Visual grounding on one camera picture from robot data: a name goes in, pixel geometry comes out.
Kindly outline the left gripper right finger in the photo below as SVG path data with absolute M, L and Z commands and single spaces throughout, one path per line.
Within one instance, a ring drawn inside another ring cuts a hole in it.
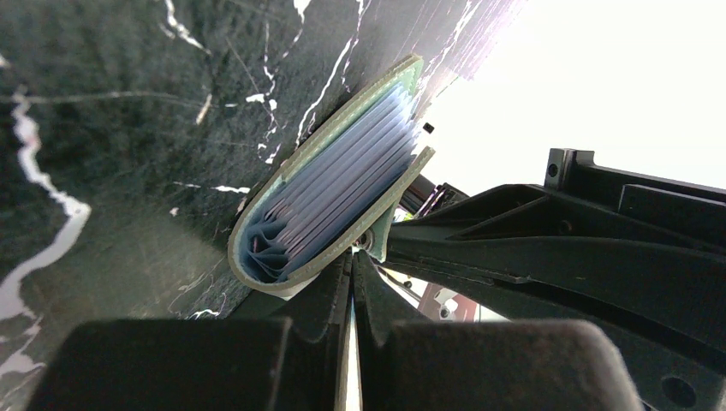
M 352 258 L 366 410 L 639 410 L 623 358 L 579 320 L 433 321 Z

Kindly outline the mint green card holder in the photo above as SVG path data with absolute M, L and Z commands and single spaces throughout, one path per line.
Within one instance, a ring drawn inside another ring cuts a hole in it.
M 288 300 L 351 248 L 378 262 L 405 190 L 434 155 L 421 139 L 411 54 L 330 116 L 244 206 L 228 240 L 246 286 Z

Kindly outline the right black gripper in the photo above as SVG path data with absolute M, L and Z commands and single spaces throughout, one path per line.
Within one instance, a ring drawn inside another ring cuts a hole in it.
M 478 284 L 511 290 L 724 362 L 725 190 L 594 158 L 552 148 L 547 188 L 503 185 L 393 225 L 389 263 L 439 272 L 466 295 Z

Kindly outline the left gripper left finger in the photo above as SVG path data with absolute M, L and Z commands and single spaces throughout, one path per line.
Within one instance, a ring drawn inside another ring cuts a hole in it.
M 76 327 L 31 410 L 332 410 L 351 253 L 275 312 L 241 319 L 118 319 Z

